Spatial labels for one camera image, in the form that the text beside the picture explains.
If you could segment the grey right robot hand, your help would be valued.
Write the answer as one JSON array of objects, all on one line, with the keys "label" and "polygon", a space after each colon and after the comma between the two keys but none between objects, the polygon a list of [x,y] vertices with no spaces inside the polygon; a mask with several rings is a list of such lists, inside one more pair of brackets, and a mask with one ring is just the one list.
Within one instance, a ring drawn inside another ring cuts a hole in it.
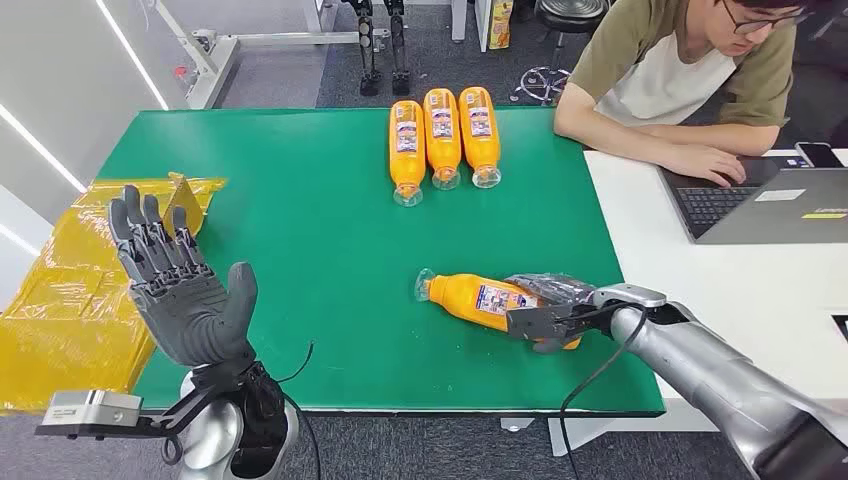
[{"label": "grey right robot hand", "polygon": [[166,229],[153,195],[126,185],[109,204],[109,229],[130,279],[129,294],[158,348],[186,367],[251,362],[248,340],[258,286],[247,262],[221,281],[206,262],[181,206]]}]

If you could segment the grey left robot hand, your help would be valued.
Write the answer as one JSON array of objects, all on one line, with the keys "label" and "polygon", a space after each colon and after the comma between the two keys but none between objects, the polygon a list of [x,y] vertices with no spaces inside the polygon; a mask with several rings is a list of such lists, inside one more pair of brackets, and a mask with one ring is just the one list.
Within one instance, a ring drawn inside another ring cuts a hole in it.
[{"label": "grey left robot hand", "polygon": [[589,329],[587,320],[573,321],[570,317],[595,309],[592,304],[595,285],[561,273],[515,274],[505,281],[527,297],[537,299],[536,307],[527,303],[510,307],[506,313],[508,334],[532,340],[535,352],[574,348]]}]

